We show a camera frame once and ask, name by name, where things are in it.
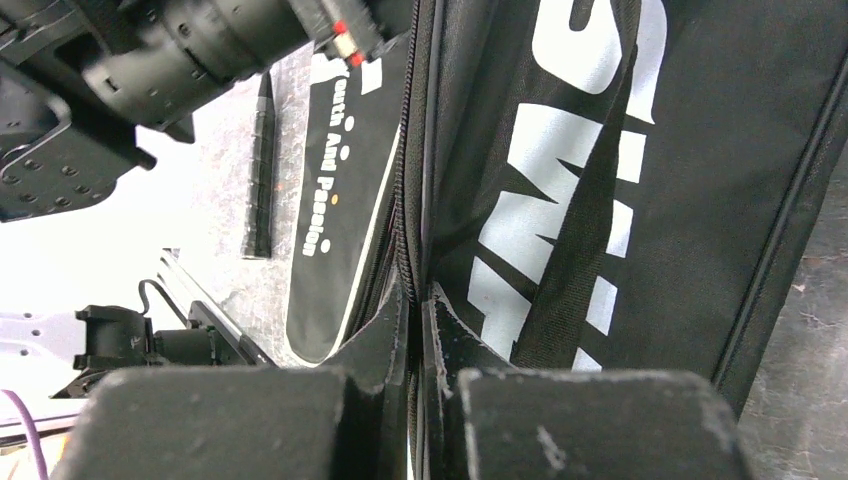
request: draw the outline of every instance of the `black bag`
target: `black bag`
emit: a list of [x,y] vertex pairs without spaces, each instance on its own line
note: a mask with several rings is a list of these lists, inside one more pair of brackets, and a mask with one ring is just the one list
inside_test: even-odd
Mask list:
[[844,2],[413,8],[383,250],[413,304],[438,285],[518,366],[691,370],[741,411],[848,135]]

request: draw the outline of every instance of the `cable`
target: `cable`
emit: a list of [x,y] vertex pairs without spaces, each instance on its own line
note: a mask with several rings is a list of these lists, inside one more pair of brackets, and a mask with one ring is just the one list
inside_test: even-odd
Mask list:
[[35,428],[35,422],[32,420],[32,415],[30,415],[29,410],[24,405],[21,397],[18,396],[15,392],[11,390],[0,390],[9,400],[15,404],[15,408],[18,409],[18,415],[21,417],[21,423],[26,429],[26,437],[29,441],[29,447],[32,449],[32,456],[35,460],[35,468],[38,471],[39,480],[50,480],[50,477],[47,475],[47,462],[44,460],[44,451],[41,449],[41,437],[38,435],[38,429]]
[[186,319],[185,315],[183,315],[183,312],[180,311],[179,308],[177,308],[177,304],[174,303],[174,300],[171,298],[170,295],[168,295],[168,292],[166,292],[165,289],[162,288],[162,285],[159,285],[156,280],[147,279],[138,282],[138,296],[141,297],[141,305],[144,308],[144,310],[141,311],[142,315],[147,315],[147,312],[150,311],[150,300],[147,298],[147,290],[144,289],[146,285],[150,285],[151,287],[153,287],[159,293],[159,295],[162,296],[162,299],[165,300],[165,303],[167,303],[168,306],[171,307],[171,311],[174,312],[174,315],[176,315],[180,319],[180,321],[183,322],[183,325],[188,324],[188,319]]

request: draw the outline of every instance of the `black cable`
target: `black cable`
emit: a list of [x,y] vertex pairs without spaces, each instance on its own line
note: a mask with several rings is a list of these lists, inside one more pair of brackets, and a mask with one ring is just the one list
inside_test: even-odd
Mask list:
[[141,305],[143,307],[143,310],[141,311],[142,315],[147,315],[147,312],[150,311],[150,300],[147,298],[147,290],[144,288],[147,285],[150,285],[159,293],[162,299],[165,300],[165,303],[168,304],[168,307],[171,308],[171,311],[174,312],[174,315],[176,315],[177,318],[179,318],[180,321],[183,322],[183,325],[188,325],[188,319],[185,315],[183,315],[183,312],[177,307],[177,304],[174,303],[174,300],[171,298],[171,296],[168,295],[168,292],[165,291],[165,289],[162,287],[162,285],[159,284],[159,282],[157,282],[156,280],[151,280],[149,278],[138,282],[138,296],[141,297]]

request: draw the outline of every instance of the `mottled gray surface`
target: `mottled gray surface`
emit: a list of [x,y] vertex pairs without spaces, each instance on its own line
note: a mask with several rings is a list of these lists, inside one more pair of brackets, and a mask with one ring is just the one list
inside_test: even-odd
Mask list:
[[284,348],[283,334],[303,180],[311,52],[306,46],[271,70],[279,131],[273,258],[241,258],[259,77],[237,84],[195,115],[201,145],[192,201],[197,232],[180,250],[180,264],[282,365],[296,363]]
[[[284,348],[301,185],[310,50],[274,67],[280,158],[274,259],[240,258],[258,79],[197,115],[200,225],[180,262],[276,361]],[[827,200],[751,391],[740,427],[760,478],[848,479],[848,161]]]
[[848,158],[777,321],[740,422],[763,479],[848,479]]

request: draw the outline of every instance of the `white logo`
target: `white logo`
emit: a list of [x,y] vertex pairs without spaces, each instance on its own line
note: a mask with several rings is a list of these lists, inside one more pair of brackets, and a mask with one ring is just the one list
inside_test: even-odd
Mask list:
[[[532,51],[536,63],[570,85],[590,94],[605,91],[621,62],[621,44],[610,0],[595,0],[586,28],[563,28],[574,0],[541,0]],[[661,0],[643,0],[637,38],[638,56],[628,115],[653,123],[651,109],[666,41],[666,16]],[[518,170],[551,201],[501,192],[478,238],[480,244],[528,279],[539,283],[577,186],[578,177],[560,161],[583,167],[600,133],[601,125],[570,112],[548,106],[520,104],[510,141],[507,163]],[[638,183],[642,170],[645,135],[622,132],[618,178]],[[633,210],[619,201],[613,207],[613,224],[607,253],[626,257]],[[598,277],[587,321],[609,334],[618,290]],[[518,339],[530,302],[479,258],[474,259],[468,301],[485,316],[481,337],[504,358]],[[575,370],[600,370],[601,366],[578,349]]]

